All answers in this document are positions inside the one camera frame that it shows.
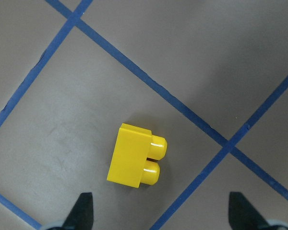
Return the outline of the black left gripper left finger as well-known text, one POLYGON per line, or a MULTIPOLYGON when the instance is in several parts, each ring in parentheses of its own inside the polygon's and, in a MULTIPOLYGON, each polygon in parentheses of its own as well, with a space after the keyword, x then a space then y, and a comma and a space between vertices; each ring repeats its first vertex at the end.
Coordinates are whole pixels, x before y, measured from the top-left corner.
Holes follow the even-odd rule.
POLYGON ((93 195, 81 193, 62 225, 63 230, 91 230, 94 223, 93 195))

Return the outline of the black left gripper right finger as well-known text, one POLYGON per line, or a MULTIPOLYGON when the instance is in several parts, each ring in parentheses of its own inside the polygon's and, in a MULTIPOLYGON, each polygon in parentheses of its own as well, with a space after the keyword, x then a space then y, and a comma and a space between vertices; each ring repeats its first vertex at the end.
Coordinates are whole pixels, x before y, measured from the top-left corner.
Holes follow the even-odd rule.
POLYGON ((229 225, 232 230, 265 230, 271 227, 241 192, 229 193, 229 225))

